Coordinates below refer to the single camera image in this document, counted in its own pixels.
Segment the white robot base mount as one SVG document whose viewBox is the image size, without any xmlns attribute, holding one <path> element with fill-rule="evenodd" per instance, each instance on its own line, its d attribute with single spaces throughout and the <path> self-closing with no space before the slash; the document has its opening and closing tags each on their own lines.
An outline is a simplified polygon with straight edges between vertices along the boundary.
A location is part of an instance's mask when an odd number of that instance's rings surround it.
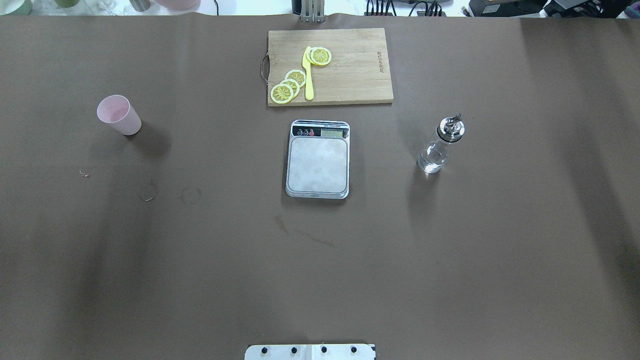
<svg viewBox="0 0 640 360">
<path fill-rule="evenodd" d="M 374 344 L 254 344 L 247 347 L 245 360 L 376 360 Z"/>
</svg>

